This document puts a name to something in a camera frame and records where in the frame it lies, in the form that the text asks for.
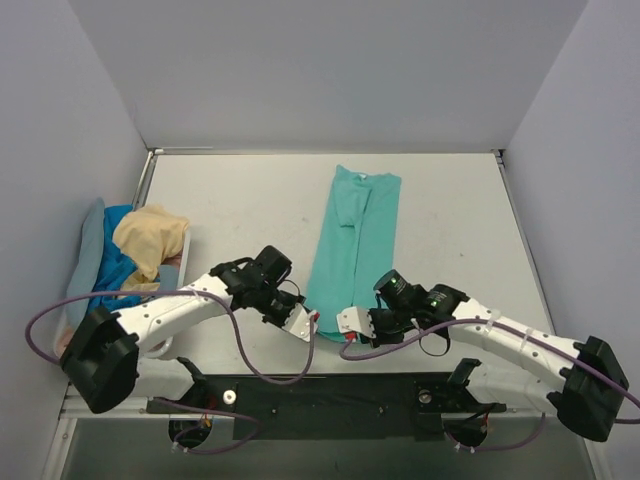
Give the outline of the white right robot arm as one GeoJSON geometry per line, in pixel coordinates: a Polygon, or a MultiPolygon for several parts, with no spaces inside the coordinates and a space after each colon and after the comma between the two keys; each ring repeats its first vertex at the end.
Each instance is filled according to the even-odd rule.
{"type": "Polygon", "coordinates": [[[595,442],[609,438],[629,382],[612,349],[591,336],[578,341],[528,327],[445,284],[427,290],[397,271],[373,288],[388,310],[377,315],[378,339],[395,342],[414,326],[439,326],[439,336],[489,352],[523,369],[504,374],[490,369],[462,374],[446,385],[458,409],[498,403],[553,413],[573,433],[595,442]]]}

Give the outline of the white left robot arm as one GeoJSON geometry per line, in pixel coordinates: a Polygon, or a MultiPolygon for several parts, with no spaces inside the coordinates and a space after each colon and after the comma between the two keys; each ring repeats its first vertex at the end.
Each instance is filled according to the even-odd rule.
{"type": "Polygon", "coordinates": [[[308,342],[318,315],[304,296],[280,289],[291,269],[291,260],[268,245],[256,258],[221,263],[170,295],[114,312],[99,306],[76,328],[61,368],[89,410],[101,414],[132,394],[143,354],[207,319],[253,309],[308,342]]]}

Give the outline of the teal t shirt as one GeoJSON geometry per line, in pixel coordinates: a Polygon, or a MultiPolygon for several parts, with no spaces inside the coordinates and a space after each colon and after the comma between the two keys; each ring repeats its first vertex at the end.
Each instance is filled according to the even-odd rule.
{"type": "Polygon", "coordinates": [[[318,333],[332,342],[344,341],[342,310],[376,305],[374,283],[393,266],[401,186],[391,173],[336,167],[306,289],[318,333]]]}

